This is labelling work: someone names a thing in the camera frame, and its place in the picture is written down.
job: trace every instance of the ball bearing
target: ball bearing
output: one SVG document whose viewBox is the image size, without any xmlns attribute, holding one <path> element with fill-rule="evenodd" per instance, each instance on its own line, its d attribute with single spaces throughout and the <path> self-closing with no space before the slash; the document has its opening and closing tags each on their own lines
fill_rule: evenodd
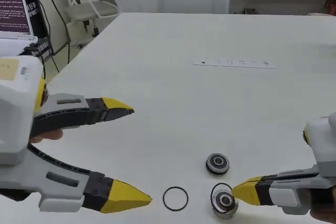
<svg viewBox="0 0 336 224">
<path fill-rule="evenodd" d="M 221 176 L 229 170 L 230 163 L 223 154 L 213 153 L 206 160 L 205 166 L 211 174 Z"/>
<path fill-rule="evenodd" d="M 223 188 L 215 191 L 219 185 L 223 185 Z M 226 183 L 219 183 L 213 187 L 211 205 L 215 215 L 225 220 L 232 219 L 238 210 L 238 200 L 232 196 L 231 187 Z"/>
</svg>

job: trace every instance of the yellow fingertip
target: yellow fingertip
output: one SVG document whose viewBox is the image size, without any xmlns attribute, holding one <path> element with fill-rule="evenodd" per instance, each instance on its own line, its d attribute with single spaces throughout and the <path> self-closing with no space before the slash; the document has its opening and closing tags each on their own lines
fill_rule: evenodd
<svg viewBox="0 0 336 224">
<path fill-rule="evenodd" d="M 232 189 L 232 195 L 250 205 L 260 206 L 260 200 L 256 190 L 256 184 L 258 182 L 259 181 L 242 183 Z"/>
<path fill-rule="evenodd" d="M 41 78 L 40 83 L 38 84 L 34 112 L 37 112 L 41 108 L 45 83 L 46 83 L 45 80 Z"/>
<path fill-rule="evenodd" d="M 247 182 L 260 181 L 261 178 L 262 178 L 261 176 L 259 176 L 259 177 L 254 177 L 254 178 L 249 178 L 248 180 L 244 181 L 243 183 L 240 183 L 238 186 L 241 186 L 241 185 L 243 185 L 243 184 L 245 184 L 245 183 L 247 183 Z"/>
<path fill-rule="evenodd" d="M 303 131 L 303 139 L 308 145 L 310 145 L 309 136 L 308 136 L 306 129 L 304 129 Z"/>
<path fill-rule="evenodd" d="M 109 199 L 100 210 L 103 214 L 147 206 L 152 198 L 124 182 L 114 180 Z"/>
<path fill-rule="evenodd" d="M 134 110 L 134 108 L 129 107 L 128 105 L 124 104 L 123 102 L 117 101 L 112 98 L 102 97 L 106 107 L 108 109 L 126 109 L 126 110 Z"/>
</svg>

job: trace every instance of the white tabletop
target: white tabletop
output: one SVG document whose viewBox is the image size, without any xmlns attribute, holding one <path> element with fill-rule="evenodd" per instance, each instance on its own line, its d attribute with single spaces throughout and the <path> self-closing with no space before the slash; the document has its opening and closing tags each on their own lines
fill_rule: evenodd
<svg viewBox="0 0 336 224">
<path fill-rule="evenodd" d="M 64 162 L 105 173 L 152 196 L 143 208 L 103 215 L 38 212 L 38 196 L 2 199 L 11 223 L 221 223 L 209 195 L 218 182 L 232 186 L 314 163 L 302 139 L 307 120 L 336 111 L 336 19 L 333 17 L 122 14 L 49 85 L 119 99 L 131 116 L 67 130 L 39 148 Z M 278 69 L 194 66 L 196 58 L 270 60 Z M 214 178 L 209 154 L 230 160 Z M 170 212 L 162 194 L 184 187 L 189 204 Z M 231 223 L 316 223 L 277 207 L 243 202 Z"/>
</svg>

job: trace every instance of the laptop screen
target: laptop screen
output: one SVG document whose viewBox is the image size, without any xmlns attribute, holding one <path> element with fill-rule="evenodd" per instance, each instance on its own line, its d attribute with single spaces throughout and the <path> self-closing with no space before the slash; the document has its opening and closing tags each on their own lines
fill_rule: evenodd
<svg viewBox="0 0 336 224">
<path fill-rule="evenodd" d="M 30 34 L 26 8 L 25 0 L 0 0 L 0 32 Z"/>
</svg>

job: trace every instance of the black cable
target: black cable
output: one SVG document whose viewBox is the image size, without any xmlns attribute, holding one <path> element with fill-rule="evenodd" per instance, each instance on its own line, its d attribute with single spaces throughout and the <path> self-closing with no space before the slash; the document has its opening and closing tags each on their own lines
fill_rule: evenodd
<svg viewBox="0 0 336 224">
<path fill-rule="evenodd" d="M 44 62 L 44 58 L 43 58 L 43 55 L 41 54 L 41 52 L 39 52 L 38 55 L 40 55 L 42 65 L 43 65 L 43 79 L 46 79 L 47 73 L 46 73 L 46 65 L 45 65 L 45 62 Z"/>
<path fill-rule="evenodd" d="M 48 35 L 47 37 L 48 37 L 49 45 L 51 45 L 51 25 L 50 25 L 50 22 L 49 22 L 49 20 L 48 20 L 47 13 L 46 13 L 46 10 L 45 10 L 43 4 L 41 3 L 40 0 L 38 0 L 38 2 L 39 2 L 40 6 L 41 6 L 41 8 L 42 8 L 42 11 L 43 11 L 43 13 L 44 13 L 44 16 L 46 17 L 46 21 L 47 21 L 47 24 L 48 24 L 48 30 L 49 30 L 49 32 L 48 32 L 49 35 Z M 57 72 L 60 73 L 60 71 L 59 71 L 59 69 L 58 69 L 58 67 L 57 67 L 57 64 L 56 64 L 56 62 L 55 62 L 54 56 L 53 56 L 53 54 L 51 53 L 51 48 L 49 48 L 49 55 L 50 55 L 51 60 L 53 61 L 54 65 L 55 65 L 55 68 L 56 68 Z"/>
<path fill-rule="evenodd" d="M 50 22 L 49 22 L 47 13 L 46 13 L 46 9 L 44 8 L 44 6 L 43 6 L 43 4 L 41 3 L 40 0 L 37 0 L 37 1 L 38 1 L 39 5 L 40 5 L 40 7 L 41 7 L 41 9 L 44 13 L 44 16 L 46 17 L 46 21 L 47 21 L 47 24 L 48 24 L 47 39 L 48 39 L 48 43 L 49 43 L 49 55 L 50 55 L 54 65 L 55 65 L 55 68 L 56 68 L 57 72 L 60 72 L 59 69 L 58 69 L 58 66 L 57 66 L 57 64 L 54 60 L 53 54 L 51 53 L 51 48 L 50 48 L 50 46 L 51 46 L 51 25 L 50 25 Z"/>
<path fill-rule="evenodd" d="M 61 12 L 59 11 L 59 9 L 57 8 L 56 4 L 55 4 L 55 1 L 54 0 L 51 0 L 52 2 L 52 5 L 54 6 L 57 14 L 59 15 L 59 17 L 61 18 L 63 24 L 64 24 L 64 27 L 65 27 L 65 31 L 66 31 L 66 34 L 67 34 L 67 40 L 68 40 L 68 64 L 70 63 L 70 34 L 69 34 L 69 30 L 68 30 L 68 27 L 67 27 L 67 24 L 65 22 L 65 20 L 63 19 L 62 17 L 62 14 Z"/>
</svg>

